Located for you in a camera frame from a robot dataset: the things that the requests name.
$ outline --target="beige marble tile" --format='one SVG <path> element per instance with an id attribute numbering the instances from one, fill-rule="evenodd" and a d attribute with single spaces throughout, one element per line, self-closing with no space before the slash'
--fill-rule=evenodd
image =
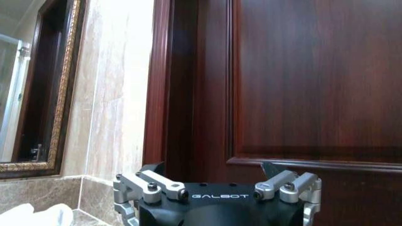
<path id="1" fill-rule="evenodd" d="M 83 175 L 92 122 L 92 104 L 74 103 L 70 113 L 62 175 Z"/>
<path id="2" fill-rule="evenodd" d="M 74 223 L 71 226 L 107 226 L 104 222 L 84 214 L 80 210 L 74 210 Z"/>
<path id="3" fill-rule="evenodd" d="M 107 180 L 142 165 L 152 44 L 154 2 L 118 2 L 90 4 L 102 18 L 87 175 Z"/>
<path id="4" fill-rule="evenodd" d="M 123 161 L 123 99 L 95 103 L 87 175 L 112 180 Z"/>
<path id="5" fill-rule="evenodd" d="M 82 178 L 34 179 L 0 182 L 0 214 L 24 203 L 35 211 L 64 203 L 78 208 Z"/>
<path id="6" fill-rule="evenodd" d="M 95 84 L 100 53 L 102 39 L 102 23 L 103 17 L 96 11 L 98 1 L 88 1 L 84 28 L 80 42 L 79 63 L 76 69 L 75 86 L 74 86 L 74 102 L 94 102 Z"/>
<path id="7" fill-rule="evenodd" d="M 80 209 L 114 226 L 123 225 L 114 209 L 114 187 L 83 179 Z"/>

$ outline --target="wooden door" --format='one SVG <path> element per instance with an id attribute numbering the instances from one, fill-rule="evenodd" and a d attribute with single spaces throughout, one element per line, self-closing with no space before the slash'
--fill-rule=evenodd
<path id="1" fill-rule="evenodd" d="M 168 176 L 255 183 L 270 160 L 322 178 L 317 226 L 402 225 L 402 1 L 175 2 Z"/>

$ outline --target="ornate gold mirror frame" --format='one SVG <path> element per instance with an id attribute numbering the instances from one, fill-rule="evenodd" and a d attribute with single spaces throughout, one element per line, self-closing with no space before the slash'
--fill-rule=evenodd
<path id="1" fill-rule="evenodd" d="M 32 43 L 32 52 L 31 52 L 32 60 L 28 69 L 28 77 L 34 71 L 32 68 L 38 63 L 35 62 L 35 56 L 38 54 L 38 43 L 40 41 L 39 39 L 42 33 L 43 20 L 46 19 L 44 14 L 47 9 L 52 6 L 52 4 L 56 4 L 56 2 L 58 0 L 47 0 L 47 2 L 44 3 L 43 7 L 39 10 L 34 43 Z M 62 65 L 62 72 L 59 72 L 62 73 L 62 75 L 60 74 L 58 75 L 60 77 L 59 89 L 58 89 L 59 93 L 58 93 L 58 102 L 55 107 L 54 128 L 52 128 L 52 137 L 51 137 L 47 161 L 0 163 L 0 178 L 38 177 L 46 175 L 55 175 L 60 173 L 67 126 L 68 126 L 70 107 L 71 107 L 72 93 L 74 93 L 74 81 L 75 81 L 75 73 L 76 73 L 76 65 L 78 65 L 86 0 L 66 0 L 64 4 L 66 3 L 67 3 L 67 9 L 66 9 L 64 28 L 62 32 L 62 42 L 60 42 L 60 47 L 62 47 L 60 49 L 63 51 L 60 51 L 60 55 L 58 55 L 63 58 L 62 61 L 63 65 Z"/>

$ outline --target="marble countertop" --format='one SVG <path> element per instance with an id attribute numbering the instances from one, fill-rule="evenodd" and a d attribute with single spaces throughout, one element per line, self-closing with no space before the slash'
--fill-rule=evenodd
<path id="1" fill-rule="evenodd" d="M 74 211 L 74 223 L 71 226 L 110 226 L 110 224 L 92 218 L 90 215 L 83 213 L 80 210 Z"/>

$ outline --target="silver metal bracket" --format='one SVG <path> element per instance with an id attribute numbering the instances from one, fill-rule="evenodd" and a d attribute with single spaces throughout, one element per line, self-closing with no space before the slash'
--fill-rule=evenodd
<path id="1" fill-rule="evenodd" d="M 189 198 L 189 192 L 182 182 L 171 181 L 154 171 L 146 170 L 140 172 L 140 178 L 148 182 L 155 182 L 160 186 L 163 193 L 168 199 L 185 201 Z"/>
<path id="2" fill-rule="evenodd" d="M 158 203 L 162 199 L 160 193 L 162 188 L 135 174 L 119 175 L 118 180 L 114 181 L 115 211 L 122 214 L 126 226 L 139 226 L 130 201 L 144 199 L 146 203 Z"/>
<path id="3" fill-rule="evenodd" d="M 279 198 L 287 203 L 297 203 L 303 200 L 303 226 L 313 225 L 314 214 L 321 211 L 321 188 L 322 181 L 313 173 L 303 173 L 290 186 L 282 186 L 279 189 Z"/>
<path id="4" fill-rule="evenodd" d="M 275 192 L 279 190 L 279 187 L 287 182 L 293 181 L 297 178 L 297 174 L 293 171 L 283 170 L 277 176 L 270 178 L 265 182 L 255 184 L 254 197 L 258 200 L 269 200 L 275 196 Z"/>

